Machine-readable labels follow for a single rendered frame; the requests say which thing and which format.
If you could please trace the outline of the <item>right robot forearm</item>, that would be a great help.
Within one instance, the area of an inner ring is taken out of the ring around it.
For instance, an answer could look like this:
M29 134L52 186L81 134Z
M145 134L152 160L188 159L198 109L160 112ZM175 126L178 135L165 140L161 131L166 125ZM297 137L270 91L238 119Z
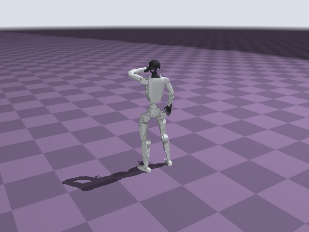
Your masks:
M174 95L172 97L168 96L168 103L167 106L170 107L170 105L173 103Z

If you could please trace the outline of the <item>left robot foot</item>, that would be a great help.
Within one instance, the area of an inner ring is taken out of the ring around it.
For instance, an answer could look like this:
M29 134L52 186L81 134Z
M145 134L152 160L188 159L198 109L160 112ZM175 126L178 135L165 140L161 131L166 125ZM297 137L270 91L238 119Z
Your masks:
M147 168L144 168L144 165L138 165L138 169L142 170L142 171L145 171L147 173L150 173L151 172L151 169L149 167Z

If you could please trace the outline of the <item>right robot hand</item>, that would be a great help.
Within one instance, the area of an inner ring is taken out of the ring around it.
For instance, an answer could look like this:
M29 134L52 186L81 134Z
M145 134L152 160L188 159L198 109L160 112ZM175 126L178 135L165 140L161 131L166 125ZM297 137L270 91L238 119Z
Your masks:
M164 110L166 109L167 112L166 112L166 111L165 111L165 112L166 112L166 114L168 113L168 114L167 114L168 116L169 116L170 113L171 113L171 106L172 106L172 104L170 105L170 107L166 106L166 107L164 108Z

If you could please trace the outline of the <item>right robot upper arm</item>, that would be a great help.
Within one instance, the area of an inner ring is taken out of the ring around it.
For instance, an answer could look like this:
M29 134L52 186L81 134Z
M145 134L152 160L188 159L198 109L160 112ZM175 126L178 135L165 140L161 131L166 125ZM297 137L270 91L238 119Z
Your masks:
M173 91L172 86L169 82L169 79L166 78L166 77L164 77L164 84L165 84L166 89L169 91L168 96L172 97L174 95L174 91Z

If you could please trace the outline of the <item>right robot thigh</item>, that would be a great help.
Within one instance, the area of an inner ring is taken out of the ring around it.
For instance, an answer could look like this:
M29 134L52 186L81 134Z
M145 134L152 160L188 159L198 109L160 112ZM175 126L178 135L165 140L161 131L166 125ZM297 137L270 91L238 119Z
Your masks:
M159 125L160 133L161 133L161 141L167 142L167 136L166 136L166 113L162 110L160 110L160 116L157 117L157 123Z

